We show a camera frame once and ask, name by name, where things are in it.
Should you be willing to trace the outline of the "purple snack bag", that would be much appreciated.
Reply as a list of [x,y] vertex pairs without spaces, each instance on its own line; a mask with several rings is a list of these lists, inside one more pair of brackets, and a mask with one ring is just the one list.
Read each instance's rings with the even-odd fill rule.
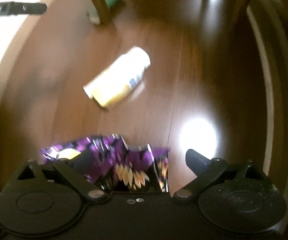
[[94,153],[92,168],[84,177],[104,191],[168,192],[166,147],[127,145],[119,134],[93,135],[41,148],[46,163],[73,159],[85,150]]

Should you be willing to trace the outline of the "yellow white drink bottle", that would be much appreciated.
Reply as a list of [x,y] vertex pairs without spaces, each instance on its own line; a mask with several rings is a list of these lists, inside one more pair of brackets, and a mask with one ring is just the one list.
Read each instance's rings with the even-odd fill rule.
[[83,90],[89,99],[94,99],[103,108],[109,108],[134,90],[150,65],[149,55],[134,46],[84,85]]

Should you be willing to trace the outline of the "green paper cup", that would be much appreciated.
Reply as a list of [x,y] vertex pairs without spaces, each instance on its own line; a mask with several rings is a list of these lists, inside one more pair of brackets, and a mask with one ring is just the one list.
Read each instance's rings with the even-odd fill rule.
[[[111,12],[115,5],[117,5],[117,3],[119,3],[120,1],[121,0],[105,0],[108,11]],[[91,7],[87,10],[86,14],[91,23],[95,25],[101,24],[98,10],[95,8],[94,5],[91,5]]]

